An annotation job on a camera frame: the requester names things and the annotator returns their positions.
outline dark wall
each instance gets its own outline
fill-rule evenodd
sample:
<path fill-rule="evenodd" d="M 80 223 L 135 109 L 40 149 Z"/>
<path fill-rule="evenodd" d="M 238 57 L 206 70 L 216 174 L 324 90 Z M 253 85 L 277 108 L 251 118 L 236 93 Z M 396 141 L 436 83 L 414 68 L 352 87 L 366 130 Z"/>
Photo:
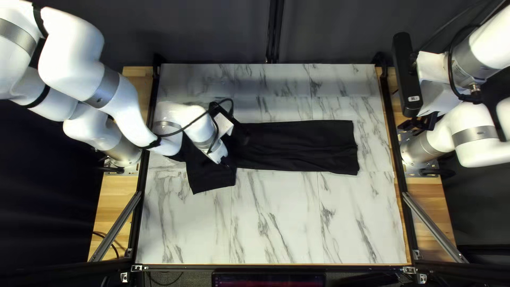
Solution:
<path fill-rule="evenodd" d="M 419 47 L 474 0 L 293 0 L 285 2 L 280 62 L 369 63 L 391 53 L 393 35 L 408 32 Z M 490 1 L 480 0 L 427 51 L 442 52 L 451 37 Z"/>
<path fill-rule="evenodd" d="M 0 130 L 0 275 L 87 261 L 100 155 L 11 101 L 0 101 Z"/>
<path fill-rule="evenodd" d="M 95 25 L 105 37 L 101 60 L 120 70 L 170 62 L 262 63 L 269 0 L 38 0 Z"/>
<path fill-rule="evenodd" d="M 270 0 L 36 0 L 81 17 L 105 37 L 101 60 L 120 70 L 150 65 L 153 53 L 169 62 L 262 63 Z M 407 31 L 414 46 L 463 14 L 427 50 L 440 52 L 489 0 L 287 0 L 279 60 L 368 63 L 389 53 L 395 33 Z"/>
<path fill-rule="evenodd" d="M 482 85 L 483 102 L 493 117 L 499 136 L 504 139 L 496 114 L 496 105 L 510 97 L 510 68 L 497 73 Z M 465 168 L 457 157 L 440 162 L 441 168 L 455 171 L 443 178 L 445 197 L 457 245 L 467 256 L 480 263 L 510 264 L 510 163 Z M 485 246 L 488 250 L 477 250 Z"/>

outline marble tabletop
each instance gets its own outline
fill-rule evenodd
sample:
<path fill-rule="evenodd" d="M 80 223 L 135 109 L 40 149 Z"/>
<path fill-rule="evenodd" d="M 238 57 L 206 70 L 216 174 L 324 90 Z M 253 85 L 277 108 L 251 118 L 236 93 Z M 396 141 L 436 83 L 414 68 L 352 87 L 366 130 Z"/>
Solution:
<path fill-rule="evenodd" d="M 406 263 L 373 65 L 162 65 L 158 101 L 222 98 L 242 123 L 353 121 L 360 172 L 238 169 L 235 186 L 193 195 L 185 164 L 151 153 L 137 263 Z"/>

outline cable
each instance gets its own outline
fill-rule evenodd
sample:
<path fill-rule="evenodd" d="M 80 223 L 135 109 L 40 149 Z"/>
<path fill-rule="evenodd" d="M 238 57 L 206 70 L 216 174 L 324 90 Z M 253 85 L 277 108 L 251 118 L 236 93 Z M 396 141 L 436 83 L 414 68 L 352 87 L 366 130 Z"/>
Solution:
<path fill-rule="evenodd" d="M 102 237 L 103 239 L 105 239 L 105 236 L 104 236 L 104 235 L 102 235 L 102 234 L 100 234 L 100 233 L 98 233 L 98 232 L 96 232 L 96 231 L 93 231 L 93 232 L 92 232 L 92 234 L 97 235 L 97 236 Z M 115 254 L 117 254 L 117 259 L 119 259 L 119 258 L 120 258 L 120 256 L 119 256 L 119 252 L 117 251 L 117 248 L 115 248 L 115 246 L 113 245 L 113 243 L 112 243 L 112 248 L 113 248 L 113 251 L 115 251 Z"/>
<path fill-rule="evenodd" d="M 108 276 L 105 276 L 103 278 L 103 281 L 101 282 L 101 287 L 106 287 L 109 285 L 109 283 L 110 283 L 110 278 Z"/>
<path fill-rule="evenodd" d="M 124 173 L 124 168 L 121 167 L 114 168 L 112 166 L 98 166 L 97 169 L 105 173 L 117 173 L 117 174 Z"/>
<path fill-rule="evenodd" d="M 455 82 L 453 81 L 453 70 L 452 70 L 452 55 L 453 55 L 453 46 L 455 45 L 455 41 L 457 38 L 467 29 L 477 28 L 480 27 L 480 25 L 470 25 L 470 26 L 464 26 L 462 29 L 460 29 L 455 36 L 452 38 L 449 48 L 448 48 L 448 81 L 450 82 L 450 88 L 453 91 L 453 93 L 457 96 L 457 98 L 461 101 L 470 101 L 473 102 L 473 99 L 466 95 L 461 94 L 458 92 L 457 88 L 455 87 Z"/>
<path fill-rule="evenodd" d="M 417 49 L 417 51 L 422 51 L 423 49 L 425 49 L 427 46 L 430 45 L 430 43 L 432 43 L 432 41 L 446 28 L 448 27 L 450 24 L 452 24 L 455 20 L 457 20 L 459 17 L 461 17 L 462 15 L 464 15 L 466 12 L 468 12 L 469 10 L 471 10 L 472 8 L 482 4 L 482 3 L 485 3 L 486 1 L 482 0 L 482 1 L 478 1 L 470 6 L 468 6 L 466 9 L 464 9 L 461 13 L 457 14 L 457 16 L 455 16 L 454 18 L 452 18 L 450 21 L 446 22 L 444 25 L 442 25 L 441 27 L 439 27 L 433 34 L 432 36 L 429 37 L 429 39 L 423 43 L 421 45 L 421 47 L 419 49 Z"/>
<path fill-rule="evenodd" d="M 216 123 L 216 121 L 211 118 L 213 120 L 213 124 L 214 124 L 214 138 L 213 138 L 213 141 L 211 143 L 211 145 L 209 146 L 209 149 L 207 150 L 207 154 L 210 154 L 212 149 L 213 149 L 213 146 L 214 144 L 216 143 L 216 141 L 218 140 L 218 134 L 220 133 L 220 130 L 219 130 L 219 127 L 218 127 L 218 124 Z"/>
<path fill-rule="evenodd" d="M 218 102 L 218 105 L 220 105 L 221 103 L 224 103 L 224 102 L 230 102 L 231 103 L 231 106 L 230 106 L 230 109 L 228 110 L 228 114 L 230 116 L 232 116 L 232 114 L 234 113 L 234 100 L 232 100 L 231 98 L 225 98 L 221 101 Z M 183 132 L 185 129 L 187 129 L 190 125 L 194 124 L 197 120 L 199 120 L 201 117 L 203 117 L 204 115 L 208 114 L 210 111 L 205 111 L 203 114 L 199 115 L 198 117 L 196 117 L 194 120 L 192 120 L 189 124 L 185 125 L 184 127 L 174 131 L 174 132 L 171 132 L 171 133 L 168 133 L 168 134 L 155 134 L 159 137 L 167 137 L 167 136 L 173 136 L 173 135 L 176 135 L 180 132 Z M 214 131 L 214 138 L 213 138 L 213 141 L 211 143 L 211 145 L 209 146 L 209 149 L 207 150 L 207 154 L 210 154 L 211 151 L 212 151 L 212 148 L 214 146 L 214 144 L 216 143 L 216 141 L 218 140 L 218 134 L 219 134 L 219 128 L 218 128 L 218 124 L 216 123 L 216 121 L 211 117 L 212 121 L 213 121 L 213 124 L 214 124 L 214 127 L 215 127 L 215 131 Z"/>
<path fill-rule="evenodd" d="M 205 111 L 203 114 L 199 115 L 197 118 L 192 120 L 189 124 L 185 125 L 184 127 L 180 128 L 180 129 L 178 129 L 178 130 L 176 130 L 174 132 L 167 133 L 167 134 L 155 134 L 155 135 L 160 136 L 160 137 L 167 137 L 167 136 L 176 135 L 176 134 L 184 131 L 185 129 L 189 128 L 190 125 L 194 124 L 197 120 L 199 120 L 201 117 L 205 116 L 208 113 L 209 113 L 209 111 Z"/>
<path fill-rule="evenodd" d="M 176 280 L 174 280 L 174 281 L 172 281 L 172 282 L 170 282 L 170 283 L 165 283 L 165 284 L 163 284 L 163 283 L 159 283 L 159 282 L 157 282 L 156 280 L 154 280 L 154 279 L 152 278 L 152 276 L 151 276 L 150 272 L 147 272 L 147 275 L 149 276 L 149 283 L 154 282 L 154 283 L 156 283 L 156 284 L 158 284 L 158 285 L 161 285 L 161 286 L 170 286 L 170 285 L 174 284 L 175 282 L 177 282 L 177 280 L 179 280 L 179 278 L 180 278 L 183 274 L 184 274 L 184 272 L 181 272 L 181 273 L 179 274 L 179 276 L 177 276 L 177 279 L 176 279 Z"/>
<path fill-rule="evenodd" d="M 224 103 L 226 101 L 229 101 L 231 103 L 230 109 L 228 110 L 228 114 L 230 116 L 232 116 L 232 114 L 234 113 L 234 100 L 232 100 L 231 98 L 225 98 L 225 99 L 219 101 L 218 105 L 221 105 L 221 103 Z"/>

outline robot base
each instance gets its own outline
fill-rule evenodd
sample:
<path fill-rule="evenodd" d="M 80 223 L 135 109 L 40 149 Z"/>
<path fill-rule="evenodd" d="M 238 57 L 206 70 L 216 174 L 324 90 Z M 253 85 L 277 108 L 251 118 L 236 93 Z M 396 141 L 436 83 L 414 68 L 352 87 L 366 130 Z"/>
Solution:
<path fill-rule="evenodd" d="M 411 140 L 411 138 L 414 136 L 413 130 L 404 131 L 404 130 L 397 129 L 397 134 L 398 134 L 399 143 Z M 438 177 L 437 174 L 429 174 L 429 175 L 421 175 L 420 174 L 420 170 L 422 170 L 422 169 L 438 170 L 439 164 L 438 164 L 437 159 L 433 159 L 431 161 L 424 163 L 424 165 L 423 165 L 424 168 L 414 167 L 414 166 L 406 163 L 405 161 L 402 161 L 402 166 L 404 167 L 405 177 Z"/>

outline gray backdrop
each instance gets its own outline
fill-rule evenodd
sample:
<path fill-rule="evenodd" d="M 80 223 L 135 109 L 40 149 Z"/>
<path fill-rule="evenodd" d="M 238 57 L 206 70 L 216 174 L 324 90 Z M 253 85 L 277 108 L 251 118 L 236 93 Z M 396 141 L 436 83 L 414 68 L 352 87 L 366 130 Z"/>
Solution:
<path fill-rule="evenodd" d="M 79 16 L 105 36 L 102 61 L 120 69 L 149 65 L 154 52 L 170 62 L 262 63 L 270 0 L 36 0 Z M 487 3 L 456 21 L 436 47 Z M 389 52 L 395 33 L 414 45 L 475 0 L 287 0 L 280 62 L 368 63 Z"/>

